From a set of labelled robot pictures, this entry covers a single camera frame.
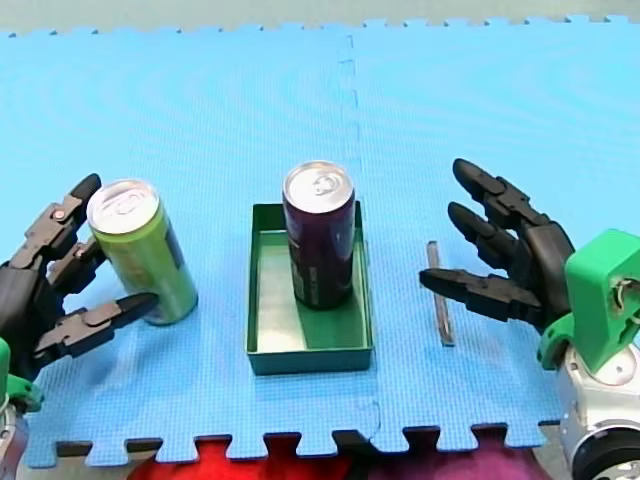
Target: green tray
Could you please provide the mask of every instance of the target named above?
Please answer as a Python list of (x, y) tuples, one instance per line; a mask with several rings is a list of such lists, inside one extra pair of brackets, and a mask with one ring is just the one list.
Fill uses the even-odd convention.
[(373, 340), (360, 202), (354, 295), (327, 311), (296, 301), (282, 204), (253, 206), (247, 354), (257, 375), (366, 370)]

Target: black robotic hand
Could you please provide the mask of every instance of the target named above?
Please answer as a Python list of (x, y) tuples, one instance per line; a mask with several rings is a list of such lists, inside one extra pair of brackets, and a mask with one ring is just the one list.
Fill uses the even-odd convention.
[[(420, 283), (435, 293), (463, 302), (487, 317), (532, 324), (539, 333), (569, 313), (564, 266), (574, 252), (562, 227), (535, 211), (529, 197), (502, 177), (493, 177), (471, 162), (457, 159), (453, 174), (479, 202), (488, 218), (449, 204), (449, 218), (478, 249), (489, 266), (508, 278), (480, 277), (465, 270), (427, 269)], [(507, 230), (512, 230), (517, 238)]]
[[(105, 259), (93, 238), (77, 243), (98, 188), (100, 177), (89, 175), (61, 204), (49, 205), (25, 233), (22, 247), (0, 266), (0, 337), (11, 349), (13, 375), (33, 380), (45, 365), (111, 340), (114, 329), (157, 305), (155, 295), (143, 293), (65, 314), (64, 297), (82, 291)], [(48, 273), (50, 262), (55, 263)]]

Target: red fabric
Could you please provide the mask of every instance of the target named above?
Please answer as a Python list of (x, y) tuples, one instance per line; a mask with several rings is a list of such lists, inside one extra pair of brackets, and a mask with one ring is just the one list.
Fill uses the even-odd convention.
[(348, 457), (304, 459), (295, 454), (295, 440), (273, 439), (265, 459), (232, 462), (227, 444), (199, 445), (200, 461), (188, 464), (157, 463), (150, 459), (128, 480), (343, 480), (351, 465)]
[(402, 457), (382, 457), (369, 480), (551, 480), (533, 452), (504, 447), (491, 432), (478, 434), (479, 447), (467, 453), (433, 448)]

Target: green can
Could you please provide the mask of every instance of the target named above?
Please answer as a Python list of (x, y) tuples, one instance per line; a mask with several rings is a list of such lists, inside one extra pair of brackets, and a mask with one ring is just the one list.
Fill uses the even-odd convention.
[(87, 220), (129, 294), (158, 295), (158, 307), (145, 319), (171, 325), (198, 303), (171, 220), (155, 189), (140, 180), (119, 180), (89, 200)]

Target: green 3d-printed bracket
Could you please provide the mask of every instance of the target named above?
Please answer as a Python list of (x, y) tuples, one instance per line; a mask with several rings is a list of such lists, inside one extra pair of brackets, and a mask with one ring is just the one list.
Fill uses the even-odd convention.
[(9, 374), (10, 359), (9, 345), (0, 338), (0, 399), (8, 396), (9, 401), (19, 403), (27, 412), (37, 412), (44, 399), (42, 391), (28, 380)]
[(538, 358), (555, 369), (571, 344), (596, 372), (640, 329), (640, 237), (607, 230), (575, 252), (565, 272), (571, 313), (545, 330)]

